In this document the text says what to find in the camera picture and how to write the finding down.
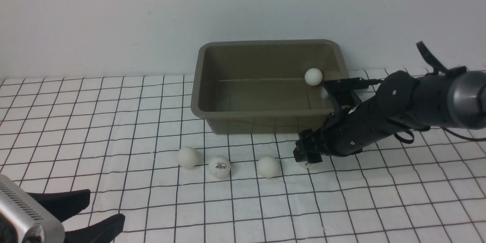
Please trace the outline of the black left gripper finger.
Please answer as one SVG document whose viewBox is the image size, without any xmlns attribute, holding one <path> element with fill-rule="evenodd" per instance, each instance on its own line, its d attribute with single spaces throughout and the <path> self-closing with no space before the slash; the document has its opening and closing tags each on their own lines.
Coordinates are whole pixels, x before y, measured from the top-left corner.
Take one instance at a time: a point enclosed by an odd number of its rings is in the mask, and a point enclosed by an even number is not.
<svg viewBox="0 0 486 243">
<path fill-rule="evenodd" d="M 111 243 L 122 233 L 125 215 L 116 214 L 84 229 L 65 233 L 65 243 Z"/>
<path fill-rule="evenodd" d="M 63 193 L 28 193 L 57 220 L 64 222 L 85 210 L 90 204 L 88 189 Z"/>
</svg>

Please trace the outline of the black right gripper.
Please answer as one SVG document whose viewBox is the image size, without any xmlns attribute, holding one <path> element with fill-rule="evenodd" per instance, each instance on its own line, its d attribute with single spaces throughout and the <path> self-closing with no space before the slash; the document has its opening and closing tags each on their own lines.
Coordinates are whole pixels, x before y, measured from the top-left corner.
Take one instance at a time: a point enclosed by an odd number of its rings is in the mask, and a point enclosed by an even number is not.
<svg viewBox="0 0 486 243">
<path fill-rule="evenodd" d="M 380 139 L 380 132 L 375 124 L 366 114 L 357 110 L 352 113 L 342 112 L 327 120 L 320 129 L 305 129 L 298 135 L 299 139 L 293 150 L 295 161 L 307 161 L 314 165 L 323 162 L 321 155 L 355 155 Z"/>
</svg>

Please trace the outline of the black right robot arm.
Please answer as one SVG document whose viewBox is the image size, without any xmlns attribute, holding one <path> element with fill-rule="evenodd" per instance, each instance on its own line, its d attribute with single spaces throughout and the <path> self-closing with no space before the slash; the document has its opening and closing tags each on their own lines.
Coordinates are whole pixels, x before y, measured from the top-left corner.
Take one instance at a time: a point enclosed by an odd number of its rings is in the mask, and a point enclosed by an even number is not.
<svg viewBox="0 0 486 243">
<path fill-rule="evenodd" d="M 293 150 L 299 163 L 320 163 L 323 155 L 346 157 L 389 136 L 403 143 L 399 133 L 412 135 L 431 127 L 483 129 L 485 127 L 485 73 L 466 71 L 412 77 L 392 73 L 375 95 L 361 102 L 351 92 L 351 105 L 330 93 L 335 112 L 319 129 L 299 134 Z"/>
</svg>

